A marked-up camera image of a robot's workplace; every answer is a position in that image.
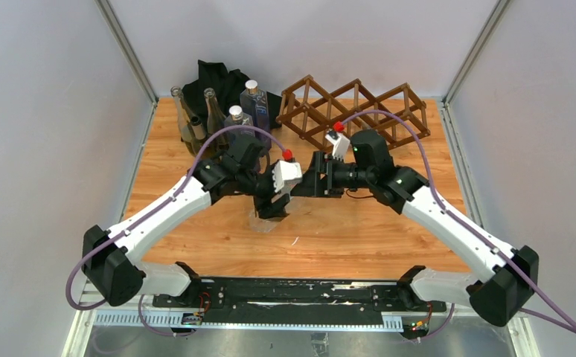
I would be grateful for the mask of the clear bottle black cap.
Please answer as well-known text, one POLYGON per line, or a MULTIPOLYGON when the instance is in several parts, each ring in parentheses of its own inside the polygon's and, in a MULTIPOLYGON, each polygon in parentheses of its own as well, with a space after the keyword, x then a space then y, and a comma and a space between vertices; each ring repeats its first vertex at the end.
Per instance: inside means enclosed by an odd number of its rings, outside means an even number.
POLYGON ((269 233, 277 228, 288 216, 289 213, 286 212, 283 216, 261 219, 255 210, 251 210, 249 212, 249 228, 254 232, 269 233))

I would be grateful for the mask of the blue bottle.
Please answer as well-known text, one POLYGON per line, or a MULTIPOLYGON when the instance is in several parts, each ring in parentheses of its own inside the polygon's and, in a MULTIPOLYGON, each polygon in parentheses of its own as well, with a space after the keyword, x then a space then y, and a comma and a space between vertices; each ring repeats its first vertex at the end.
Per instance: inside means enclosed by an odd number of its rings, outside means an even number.
POLYGON ((234 127, 233 130, 227 131, 229 146, 234 146, 234 142, 241 135, 255 136, 253 118, 246 114, 241 106, 231 106, 229 116, 225 119, 225 127, 234 127))
POLYGON ((245 89, 240 94, 240 106, 252 117, 256 127, 271 132, 267 93, 259 88, 257 81, 246 81, 245 89))

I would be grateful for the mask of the dark green wine bottle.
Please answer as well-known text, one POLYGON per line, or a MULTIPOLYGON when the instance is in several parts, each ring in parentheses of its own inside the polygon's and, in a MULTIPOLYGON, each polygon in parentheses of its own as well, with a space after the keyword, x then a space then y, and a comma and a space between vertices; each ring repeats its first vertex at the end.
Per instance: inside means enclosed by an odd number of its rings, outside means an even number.
POLYGON ((200 158, 210 158, 213 156, 215 149, 212 145, 209 145, 205 151, 200 154, 202 145, 208 139, 208 134, 205 127, 202 125, 202 121, 197 116, 193 116, 190 119, 189 128, 192 135, 192 147, 194 148, 195 156, 200 158))

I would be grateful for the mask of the clear bottle with dark label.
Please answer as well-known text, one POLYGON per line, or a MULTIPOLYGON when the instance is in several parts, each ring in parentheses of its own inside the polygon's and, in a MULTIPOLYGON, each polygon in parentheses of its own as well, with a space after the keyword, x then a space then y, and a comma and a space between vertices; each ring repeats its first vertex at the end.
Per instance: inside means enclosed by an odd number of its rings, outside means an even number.
MULTIPOLYGON (((216 92, 213 88, 206 88, 203 92, 208 111, 207 129, 209 135, 214 135, 216 132, 224 128, 225 115, 220 108, 217 100, 216 92)), ((213 140, 213 144, 219 150, 227 150, 229 141, 227 134, 223 133, 213 140)))

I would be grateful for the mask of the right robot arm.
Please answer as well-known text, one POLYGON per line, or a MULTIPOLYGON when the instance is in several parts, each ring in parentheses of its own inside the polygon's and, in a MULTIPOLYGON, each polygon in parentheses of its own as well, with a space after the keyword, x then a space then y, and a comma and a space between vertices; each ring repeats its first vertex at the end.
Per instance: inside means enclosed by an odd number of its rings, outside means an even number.
POLYGON ((350 138, 331 130, 327 154, 315 151, 292 196, 339 198, 346 190, 368 189, 382 205, 414 220, 459 256, 471 272, 409 269, 398 281, 399 304, 416 310, 426 301, 472 308, 486 322, 505 326, 534 294, 540 258, 493 237, 455 209, 429 180, 411 167, 394 164, 385 139, 367 129, 350 138))

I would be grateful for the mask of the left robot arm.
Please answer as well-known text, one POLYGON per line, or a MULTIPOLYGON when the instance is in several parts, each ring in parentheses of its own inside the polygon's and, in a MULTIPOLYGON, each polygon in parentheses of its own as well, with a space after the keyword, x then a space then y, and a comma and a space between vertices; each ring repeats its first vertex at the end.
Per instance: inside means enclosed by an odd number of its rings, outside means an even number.
POLYGON ((143 256, 174 228, 225 196, 251 196, 261 219, 286 216, 290 191, 302 179, 301 166, 286 149, 280 160, 259 173, 255 163, 261 151, 258 139, 240 137, 227 151, 196 162, 172 189, 136 215, 108 229, 89 228, 79 269, 103 302, 120 306, 136 295, 166 294, 180 306, 194 306, 201 289, 189 268, 145 263, 143 256))

